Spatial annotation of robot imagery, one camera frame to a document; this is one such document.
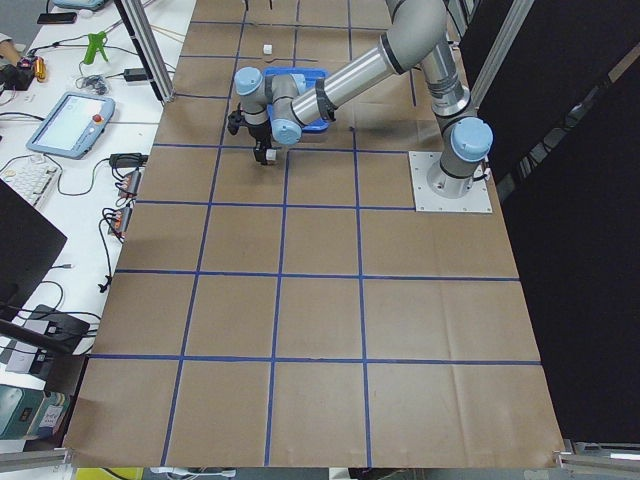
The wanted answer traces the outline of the blue plastic tray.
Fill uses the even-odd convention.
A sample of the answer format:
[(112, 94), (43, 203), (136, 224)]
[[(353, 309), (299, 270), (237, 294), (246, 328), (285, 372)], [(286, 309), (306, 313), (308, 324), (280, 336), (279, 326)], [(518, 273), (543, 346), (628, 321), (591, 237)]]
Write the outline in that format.
[[(268, 67), (264, 70), (265, 76), (276, 75), (292, 75), (297, 86), (299, 94), (313, 89), (318, 79), (324, 78), (328, 72), (321, 68), (308, 68), (308, 67), (282, 67), (274, 66)], [(324, 133), (329, 127), (329, 123), (322, 118), (317, 118), (309, 125), (302, 128), (304, 135), (319, 135)]]

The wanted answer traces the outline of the black power adapter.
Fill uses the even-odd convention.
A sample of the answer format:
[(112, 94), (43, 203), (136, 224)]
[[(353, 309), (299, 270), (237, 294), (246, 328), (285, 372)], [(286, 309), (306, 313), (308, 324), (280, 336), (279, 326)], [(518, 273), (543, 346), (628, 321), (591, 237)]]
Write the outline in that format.
[(139, 82), (148, 79), (144, 68), (130, 68), (123, 71), (123, 78), (126, 82)]

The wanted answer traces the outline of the brown paper table cover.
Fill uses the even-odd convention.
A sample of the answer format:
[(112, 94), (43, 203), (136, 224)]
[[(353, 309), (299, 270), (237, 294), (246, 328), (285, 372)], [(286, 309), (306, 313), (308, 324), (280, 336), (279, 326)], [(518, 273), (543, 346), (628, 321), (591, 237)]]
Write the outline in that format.
[(258, 164), (234, 73), (335, 71), (380, 1), (199, 1), (65, 438), (83, 467), (544, 468), (562, 446), (498, 201), (419, 213), (422, 74)]

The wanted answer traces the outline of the teach pendant tablet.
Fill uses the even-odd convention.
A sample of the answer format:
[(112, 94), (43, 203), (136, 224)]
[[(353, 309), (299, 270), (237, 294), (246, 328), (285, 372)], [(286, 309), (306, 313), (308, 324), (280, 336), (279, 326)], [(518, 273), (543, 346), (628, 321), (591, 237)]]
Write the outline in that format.
[(92, 149), (115, 107), (110, 97), (66, 92), (27, 141), (26, 148), (80, 159)]

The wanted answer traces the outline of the white keyboard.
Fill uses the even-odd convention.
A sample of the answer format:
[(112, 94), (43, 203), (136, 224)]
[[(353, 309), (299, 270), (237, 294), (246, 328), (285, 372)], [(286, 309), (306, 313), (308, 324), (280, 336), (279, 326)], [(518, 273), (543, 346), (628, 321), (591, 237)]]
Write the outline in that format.
[(43, 154), (19, 156), (1, 168), (1, 180), (40, 210), (55, 188), (61, 168)]

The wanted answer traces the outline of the black smartphone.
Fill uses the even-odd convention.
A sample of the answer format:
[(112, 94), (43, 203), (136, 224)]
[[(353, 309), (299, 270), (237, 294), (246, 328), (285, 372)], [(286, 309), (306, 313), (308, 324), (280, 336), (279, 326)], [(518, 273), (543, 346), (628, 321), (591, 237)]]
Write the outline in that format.
[(77, 20), (76, 12), (41, 13), (38, 16), (39, 25), (66, 25), (73, 24)]

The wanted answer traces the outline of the black monitor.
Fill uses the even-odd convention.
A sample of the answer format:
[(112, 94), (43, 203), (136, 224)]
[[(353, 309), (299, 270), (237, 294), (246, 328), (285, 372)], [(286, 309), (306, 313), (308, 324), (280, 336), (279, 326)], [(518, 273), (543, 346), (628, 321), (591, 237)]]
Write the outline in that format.
[(4, 181), (1, 182), (1, 319), (25, 305), (67, 237)]

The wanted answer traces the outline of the aluminium frame post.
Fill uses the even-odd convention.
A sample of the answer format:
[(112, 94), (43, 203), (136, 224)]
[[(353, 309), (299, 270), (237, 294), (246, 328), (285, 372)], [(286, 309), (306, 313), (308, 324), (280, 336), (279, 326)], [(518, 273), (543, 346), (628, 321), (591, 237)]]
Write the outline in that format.
[(471, 90), (471, 97), (477, 109), (482, 105), (534, 3), (534, 0), (515, 0), (508, 10)]
[(166, 105), (174, 99), (175, 89), (142, 2), (115, 0), (114, 4), (157, 100)]

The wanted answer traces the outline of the green handled reach grabber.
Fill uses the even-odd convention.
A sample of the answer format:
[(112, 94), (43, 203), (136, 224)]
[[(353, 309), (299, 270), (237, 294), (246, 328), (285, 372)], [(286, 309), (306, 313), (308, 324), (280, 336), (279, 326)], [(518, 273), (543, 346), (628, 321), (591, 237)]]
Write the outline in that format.
[(84, 65), (92, 65), (95, 62), (97, 55), (100, 55), (105, 62), (108, 62), (109, 58), (105, 52), (105, 47), (108, 40), (107, 33), (105, 31), (89, 33), (87, 35), (87, 40), (87, 49), (82, 63)]

